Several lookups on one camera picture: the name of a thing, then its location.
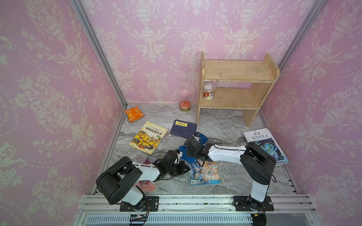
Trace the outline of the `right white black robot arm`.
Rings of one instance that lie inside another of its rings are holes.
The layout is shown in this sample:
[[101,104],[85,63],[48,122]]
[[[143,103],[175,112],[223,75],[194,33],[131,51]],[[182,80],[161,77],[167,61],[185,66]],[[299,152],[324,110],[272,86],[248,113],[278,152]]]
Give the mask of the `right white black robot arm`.
[[253,180],[248,198],[250,204],[262,205],[265,202],[276,160],[255,143],[241,147],[225,147],[201,142],[200,138],[188,138],[179,150],[189,158],[201,162],[229,162],[243,165]]

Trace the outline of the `Hamlet purple red book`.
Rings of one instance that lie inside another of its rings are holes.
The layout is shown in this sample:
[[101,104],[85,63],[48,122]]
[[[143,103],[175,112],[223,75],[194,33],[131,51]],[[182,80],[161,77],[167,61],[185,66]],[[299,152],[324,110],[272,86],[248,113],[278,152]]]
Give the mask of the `Hamlet purple red book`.
[[143,192],[153,192],[156,190],[155,180],[157,179],[159,172],[157,168],[152,164],[139,164],[137,166],[141,170],[142,174],[138,179],[137,186],[141,188]]

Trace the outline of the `colourful sunflower magazine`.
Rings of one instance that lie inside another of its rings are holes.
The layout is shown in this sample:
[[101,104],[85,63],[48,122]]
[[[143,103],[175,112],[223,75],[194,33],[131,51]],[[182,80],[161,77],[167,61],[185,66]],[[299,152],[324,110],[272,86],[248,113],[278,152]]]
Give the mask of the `colourful sunflower magazine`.
[[205,162],[203,167],[197,163],[188,163],[190,168],[189,185],[203,186],[216,185],[221,182],[221,176],[216,162]]

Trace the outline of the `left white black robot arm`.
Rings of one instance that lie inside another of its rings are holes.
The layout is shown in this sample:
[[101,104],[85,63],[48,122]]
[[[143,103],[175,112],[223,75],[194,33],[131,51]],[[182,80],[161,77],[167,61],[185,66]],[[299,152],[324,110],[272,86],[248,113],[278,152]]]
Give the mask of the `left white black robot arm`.
[[168,151],[162,159],[152,163],[136,163],[129,157],[123,157],[96,179],[96,185],[108,203],[127,203],[136,209],[145,207],[147,196],[138,186],[140,181],[158,182],[170,176],[181,176],[190,171],[190,167],[181,160],[183,153]]

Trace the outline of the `white science magazine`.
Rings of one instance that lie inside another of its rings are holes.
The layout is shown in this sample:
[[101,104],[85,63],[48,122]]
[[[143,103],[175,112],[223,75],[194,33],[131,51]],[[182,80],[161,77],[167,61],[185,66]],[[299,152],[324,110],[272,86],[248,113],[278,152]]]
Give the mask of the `white science magazine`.
[[289,163],[286,155],[267,128],[245,131],[243,134],[248,143],[256,143],[269,155],[273,156],[276,159],[276,165]]

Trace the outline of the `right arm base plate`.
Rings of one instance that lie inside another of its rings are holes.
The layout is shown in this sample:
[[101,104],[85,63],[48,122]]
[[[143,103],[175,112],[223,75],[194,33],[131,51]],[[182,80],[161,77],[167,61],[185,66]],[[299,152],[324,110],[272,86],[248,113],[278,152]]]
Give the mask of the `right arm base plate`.
[[232,205],[236,211],[274,211],[274,206],[269,196],[266,196],[263,202],[257,201],[250,195],[234,196]]

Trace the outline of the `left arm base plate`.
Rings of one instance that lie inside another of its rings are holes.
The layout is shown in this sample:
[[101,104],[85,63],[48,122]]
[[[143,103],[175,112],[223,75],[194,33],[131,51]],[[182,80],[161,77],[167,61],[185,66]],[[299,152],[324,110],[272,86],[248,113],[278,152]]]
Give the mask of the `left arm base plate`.
[[159,204],[159,196],[145,196],[137,204],[131,205],[128,202],[121,202],[120,212],[139,212],[150,211],[157,212]]

